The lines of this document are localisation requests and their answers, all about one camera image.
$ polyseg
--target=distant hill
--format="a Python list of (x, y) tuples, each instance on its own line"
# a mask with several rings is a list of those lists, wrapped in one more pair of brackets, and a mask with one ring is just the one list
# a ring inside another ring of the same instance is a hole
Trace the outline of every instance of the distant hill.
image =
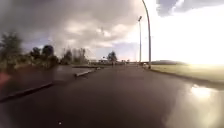
[(157, 61), (152, 61), (152, 64), (154, 65), (186, 65), (186, 63), (184, 62), (172, 61), (172, 60), (157, 60)]

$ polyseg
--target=dark cloud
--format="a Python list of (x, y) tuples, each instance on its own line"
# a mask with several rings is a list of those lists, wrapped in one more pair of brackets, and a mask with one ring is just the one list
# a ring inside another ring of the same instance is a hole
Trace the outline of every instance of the dark cloud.
[(172, 11), (187, 11), (194, 8), (224, 4), (224, 0), (157, 0), (159, 15), (168, 15)]
[[(65, 43), (60, 37), (74, 38), (82, 45), (103, 41), (97, 28), (109, 33), (119, 24), (130, 28), (136, 17), (130, 0), (0, 0), (0, 31), (16, 30), (26, 42), (46, 35), (53, 36), (57, 45)], [(84, 27), (78, 33), (68, 33), (69, 21), (79, 23), (73, 27)], [(113, 33), (108, 39), (124, 34)]]

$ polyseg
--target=sky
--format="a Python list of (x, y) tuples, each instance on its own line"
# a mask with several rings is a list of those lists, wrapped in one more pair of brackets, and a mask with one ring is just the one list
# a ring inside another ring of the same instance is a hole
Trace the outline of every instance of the sky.
[[(145, 0), (149, 10), (152, 60), (224, 64), (223, 0)], [(0, 0), (0, 32), (17, 31), (24, 51), (52, 44), (86, 48), (90, 59), (112, 50), (120, 60), (139, 60), (138, 17), (143, 16), (142, 60), (148, 33), (141, 0)]]

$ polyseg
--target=lamp post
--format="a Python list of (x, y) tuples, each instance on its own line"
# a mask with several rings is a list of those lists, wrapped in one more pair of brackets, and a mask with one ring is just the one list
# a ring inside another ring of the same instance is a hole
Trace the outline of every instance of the lamp post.
[(148, 12), (148, 9), (147, 9), (147, 6), (145, 4), (145, 1), (142, 0), (142, 3), (144, 4), (144, 7), (145, 7), (145, 11), (146, 11), (146, 15), (147, 15), (147, 20), (148, 20), (148, 37), (149, 37), (149, 69), (151, 69), (151, 33), (150, 33), (150, 20), (149, 20), (149, 12)]
[(139, 17), (138, 19), (138, 23), (139, 23), (139, 38), (140, 38), (140, 50), (139, 50), (139, 63), (141, 63), (141, 60), (142, 60), (142, 29), (141, 29), (141, 19), (142, 19), (142, 16)]

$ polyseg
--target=road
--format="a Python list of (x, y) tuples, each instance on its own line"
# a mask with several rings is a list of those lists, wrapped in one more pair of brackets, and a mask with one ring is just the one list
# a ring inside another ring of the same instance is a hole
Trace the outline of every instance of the road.
[(0, 127), (222, 128), (222, 88), (203, 86), (136, 66), (106, 68), (0, 104)]

